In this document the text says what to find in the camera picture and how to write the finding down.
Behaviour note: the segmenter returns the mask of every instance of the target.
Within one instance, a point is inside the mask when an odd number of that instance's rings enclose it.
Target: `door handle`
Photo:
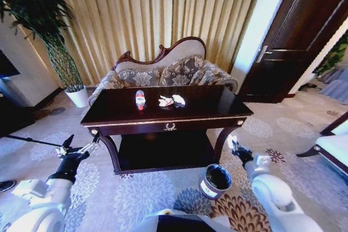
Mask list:
[[[261,59],[263,57],[264,54],[272,54],[273,52],[267,52],[268,46],[263,46],[262,49],[261,49],[261,52],[259,53],[259,56],[256,60],[257,63],[261,62]]]

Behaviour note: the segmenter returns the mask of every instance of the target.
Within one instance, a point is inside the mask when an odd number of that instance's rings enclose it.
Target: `beige curtain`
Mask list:
[[[66,46],[84,83],[97,84],[118,57],[150,61],[158,46],[186,36],[206,43],[207,59],[224,70],[233,54],[252,0],[65,0],[75,19]]]

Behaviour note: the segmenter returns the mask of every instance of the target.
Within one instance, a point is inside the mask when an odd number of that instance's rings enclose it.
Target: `lower table shelf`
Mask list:
[[[214,149],[206,130],[122,135],[118,159],[121,173],[205,167]]]

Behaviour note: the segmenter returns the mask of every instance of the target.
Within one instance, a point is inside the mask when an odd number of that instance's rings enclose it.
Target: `drawer handle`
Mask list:
[[[173,123],[173,126],[172,126],[172,127],[169,127],[169,123],[167,123],[167,124],[165,125],[165,129],[163,129],[163,130],[166,130],[166,131],[176,130],[176,128],[175,128],[175,123]]]

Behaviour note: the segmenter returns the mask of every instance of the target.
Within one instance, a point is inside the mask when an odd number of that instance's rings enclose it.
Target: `sofa armrest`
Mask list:
[[[238,82],[227,72],[219,68],[216,64],[205,61],[203,65],[204,75],[199,85],[215,85],[221,84],[226,86],[231,92],[236,92]]]
[[[115,71],[108,72],[108,74],[101,80],[96,90],[88,98],[89,106],[92,106],[103,89],[121,89],[124,87],[130,86],[128,83],[120,79],[118,73]]]

